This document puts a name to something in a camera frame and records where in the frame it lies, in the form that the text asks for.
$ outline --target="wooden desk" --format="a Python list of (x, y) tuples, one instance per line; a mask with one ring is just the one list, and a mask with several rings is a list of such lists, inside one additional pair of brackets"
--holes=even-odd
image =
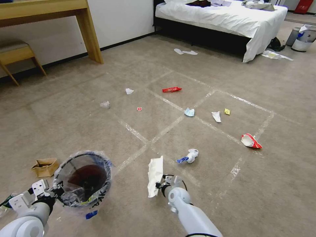
[(24, 0), (0, 4), (0, 27), (76, 16), (89, 58), (103, 64), (87, 0)]

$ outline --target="white robotic arm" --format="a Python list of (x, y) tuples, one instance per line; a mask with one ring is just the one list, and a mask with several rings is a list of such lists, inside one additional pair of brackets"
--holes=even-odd
[(181, 224), (188, 233), (187, 236), (223, 237), (206, 214), (191, 204), (188, 191), (180, 187), (183, 182), (180, 177), (164, 175), (163, 178), (165, 182), (160, 185), (161, 191), (165, 197), (168, 197), (171, 211), (178, 214)]
[[(54, 190), (63, 193), (61, 188)], [(48, 189), (46, 180), (32, 184), (32, 188), (9, 200), (18, 218), (0, 230), (0, 237), (42, 237), (47, 220), (56, 201), (56, 193)]]
[[(180, 186), (185, 183), (178, 176), (164, 175), (163, 184), (157, 183), (168, 205), (178, 218), (189, 236), (223, 237), (221, 232), (198, 207), (191, 204), (188, 191)], [(64, 191), (62, 184), (57, 189), (48, 189), (46, 180), (40, 180), (28, 191), (9, 200), (11, 207), (18, 213), (18, 218), (2, 230), (0, 237), (43, 237), (48, 229), (47, 220), (53, 210), (56, 197)]]

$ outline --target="white bedsheet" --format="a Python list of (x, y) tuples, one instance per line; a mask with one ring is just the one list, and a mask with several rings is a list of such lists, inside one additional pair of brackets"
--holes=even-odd
[(287, 8), (274, 6), (276, 11), (249, 9), (241, 1), (230, 1), (229, 7), (193, 7), (179, 2), (159, 4), (156, 17), (185, 22), (204, 28), (224, 31), (251, 38), (243, 62), (262, 53), (271, 39), (277, 36)]

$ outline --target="red and white chip bag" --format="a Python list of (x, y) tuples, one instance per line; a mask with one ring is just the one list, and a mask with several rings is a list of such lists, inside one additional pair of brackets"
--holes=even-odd
[(253, 147), (253, 148), (262, 148), (262, 145), (260, 145), (251, 134), (246, 133), (241, 136), (241, 142), (248, 147)]

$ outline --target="wooden chair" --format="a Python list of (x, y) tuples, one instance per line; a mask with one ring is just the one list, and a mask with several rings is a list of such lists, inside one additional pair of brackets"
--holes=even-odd
[(33, 50), (27, 43), (21, 40), (0, 42), (0, 66), (11, 77), (11, 79), (15, 82), (17, 86), (19, 86), (18, 82), (9, 72), (6, 65), (29, 58), (32, 59), (35, 66), (37, 66), (46, 76), (46, 72), (40, 65)]

